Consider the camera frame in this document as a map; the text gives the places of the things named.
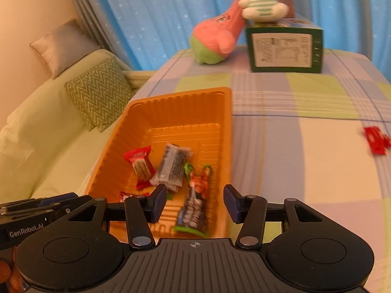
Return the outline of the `left hand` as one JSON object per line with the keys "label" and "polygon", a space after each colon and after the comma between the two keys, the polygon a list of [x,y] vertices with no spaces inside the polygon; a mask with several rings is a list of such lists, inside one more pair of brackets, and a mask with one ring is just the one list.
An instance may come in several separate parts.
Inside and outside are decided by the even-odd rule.
{"label": "left hand", "polygon": [[1,259],[1,292],[24,292],[21,274],[15,266],[16,252],[17,247],[13,247],[11,262]]}

